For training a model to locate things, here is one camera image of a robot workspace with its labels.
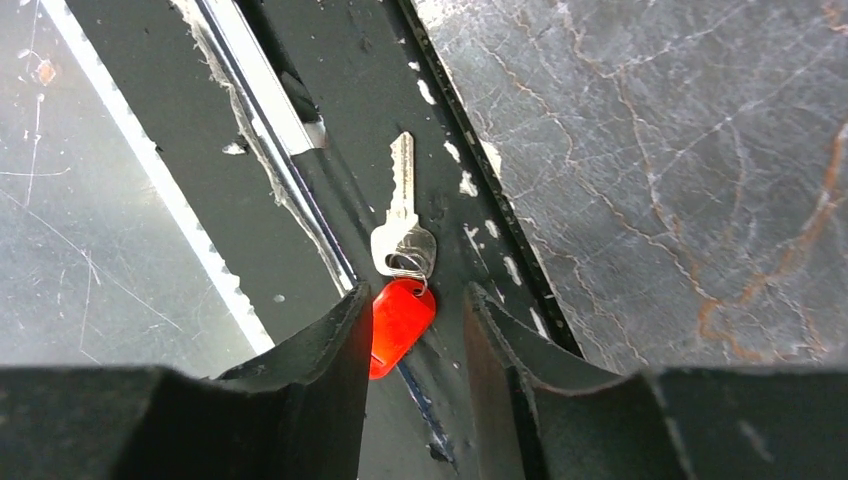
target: key fob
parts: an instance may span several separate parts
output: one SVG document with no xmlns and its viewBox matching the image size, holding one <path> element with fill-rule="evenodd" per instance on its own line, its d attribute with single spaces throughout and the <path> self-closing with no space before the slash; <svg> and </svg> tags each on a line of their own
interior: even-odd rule
<svg viewBox="0 0 848 480">
<path fill-rule="evenodd" d="M 433 323 L 436 300 L 418 280 L 398 278 L 374 299 L 373 316 L 369 378 L 376 380 L 385 377 Z"/>
</svg>

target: gray metal surface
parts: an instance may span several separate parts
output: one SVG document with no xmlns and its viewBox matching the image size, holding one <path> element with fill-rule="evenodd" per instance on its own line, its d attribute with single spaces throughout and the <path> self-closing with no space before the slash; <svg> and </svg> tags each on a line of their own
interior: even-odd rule
<svg viewBox="0 0 848 480">
<path fill-rule="evenodd" d="M 415 4 L 590 361 L 848 359 L 848 2 Z"/>
<path fill-rule="evenodd" d="M 0 5 L 0 363 L 219 374 L 273 343 L 63 6 Z"/>
</svg>

